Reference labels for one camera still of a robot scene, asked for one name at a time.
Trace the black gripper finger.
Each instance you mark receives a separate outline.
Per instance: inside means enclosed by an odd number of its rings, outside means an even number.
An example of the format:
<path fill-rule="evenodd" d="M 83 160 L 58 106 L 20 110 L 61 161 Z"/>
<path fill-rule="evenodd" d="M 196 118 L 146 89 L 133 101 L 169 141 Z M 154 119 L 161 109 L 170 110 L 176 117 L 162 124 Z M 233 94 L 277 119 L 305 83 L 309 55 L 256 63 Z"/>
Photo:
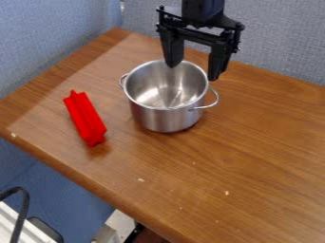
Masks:
<path fill-rule="evenodd" d="M 209 80 L 216 81 L 226 70 L 233 54 L 233 47 L 228 43 L 217 43 L 212 47 L 209 56 Z"/>
<path fill-rule="evenodd" d="M 185 40 L 176 29 L 161 27 L 159 34 L 165 62 L 174 68 L 185 59 Z"/>

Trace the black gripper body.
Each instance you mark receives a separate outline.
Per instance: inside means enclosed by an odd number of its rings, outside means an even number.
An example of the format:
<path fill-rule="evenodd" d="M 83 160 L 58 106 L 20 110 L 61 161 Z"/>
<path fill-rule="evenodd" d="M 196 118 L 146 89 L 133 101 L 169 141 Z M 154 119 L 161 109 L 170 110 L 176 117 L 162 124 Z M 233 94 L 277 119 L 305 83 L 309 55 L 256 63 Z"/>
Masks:
<path fill-rule="evenodd" d="M 224 10 L 225 0 L 182 0 L 181 7 L 161 5 L 157 12 L 162 45 L 189 40 L 213 46 L 217 41 L 230 45 L 233 52 L 237 52 L 245 25 L 230 19 Z"/>

